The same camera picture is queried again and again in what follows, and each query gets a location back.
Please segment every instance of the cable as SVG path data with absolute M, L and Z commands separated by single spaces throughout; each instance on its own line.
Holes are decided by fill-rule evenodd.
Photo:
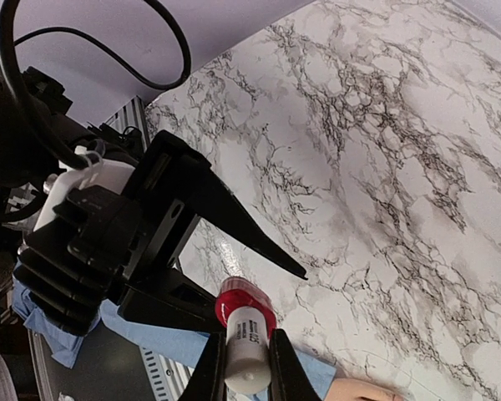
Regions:
M 182 55 L 184 58 L 184 68 L 180 78 L 171 84 L 156 84 L 149 81 L 143 75 L 138 73 L 128 63 L 126 63 L 118 54 L 105 46 L 97 39 L 89 36 L 86 33 L 78 31 L 73 28 L 54 27 L 39 29 L 25 35 L 17 41 L 20 44 L 30 38 L 49 32 L 65 32 L 77 35 L 85 40 L 88 40 L 95 46 L 99 47 L 106 52 L 110 57 L 120 63 L 127 71 L 129 71 L 136 79 L 143 84 L 150 86 L 157 90 L 174 89 L 181 85 L 189 76 L 191 72 L 191 53 L 189 44 L 185 38 L 182 29 L 176 22 L 175 18 L 170 12 L 156 0 L 144 0 L 151 8 L 153 8 L 169 25 L 173 34 L 175 35 Z M 2 67 L 3 76 L 11 92 L 13 102 L 21 115 L 28 122 L 30 128 L 35 134 L 39 142 L 58 160 L 62 161 L 74 169 L 83 169 L 86 167 L 85 159 L 77 156 L 60 138 L 52 131 L 46 121 L 39 115 L 37 108 L 33 104 L 26 84 L 23 81 L 20 69 L 18 67 L 18 59 L 15 52 L 15 42 L 13 41 L 13 25 L 15 13 L 18 8 L 20 0 L 4 0 L 2 8 L 0 9 L 0 64 Z
M 35 198 L 33 198 L 33 200 L 25 205 L 21 210 L 13 211 L 11 213 L 0 213 L 0 223 L 13 223 L 15 221 L 28 219 L 43 207 L 46 200 L 47 196 L 38 192 L 35 195 Z

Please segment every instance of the red cap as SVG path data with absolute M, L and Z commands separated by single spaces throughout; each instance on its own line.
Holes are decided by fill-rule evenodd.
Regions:
M 253 307 L 264 315 L 267 335 L 270 338 L 273 330 L 276 329 L 276 316 L 271 299 L 260 288 L 243 277 L 227 278 L 220 288 L 215 303 L 217 318 L 226 327 L 230 314 L 240 307 Z

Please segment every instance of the hand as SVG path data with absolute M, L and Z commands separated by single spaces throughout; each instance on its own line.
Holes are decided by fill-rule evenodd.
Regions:
M 325 401 L 404 401 L 404 398 L 362 380 L 337 378 L 332 382 Z

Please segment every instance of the gray marble vein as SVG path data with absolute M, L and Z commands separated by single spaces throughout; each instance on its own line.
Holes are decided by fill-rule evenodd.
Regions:
M 436 0 L 321 0 L 149 107 L 309 271 L 201 223 L 297 347 L 415 400 L 501 401 L 501 42 Z

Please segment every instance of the blue fabric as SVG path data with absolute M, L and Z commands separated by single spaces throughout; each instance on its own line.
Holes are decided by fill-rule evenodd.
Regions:
M 107 328 L 140 347 L 190 368 L 196 367 L 208 341 L 208 334 L 126 322 L 117 314 L 117 309 L 118 307 L 110 301 L 102 303 L 100 316 Z M 336 368 L 298 351 L 297 357 L 316 393 L 324 399 L 336 375 Z M 267 394 L 266 392 L 260 393 L 251 399 L 266 401 Z
M 13 310 L 24 320 L 24 327 L 44 336 L 52 350 L 52 358 L 66 368 L 72 369 L 83 339 L 54 326 L 30 299 L 30 291 L 15 279 L 13 285 Z M 98 318 L 94 322 L 91 329 L 96 327 L 99 320 Z

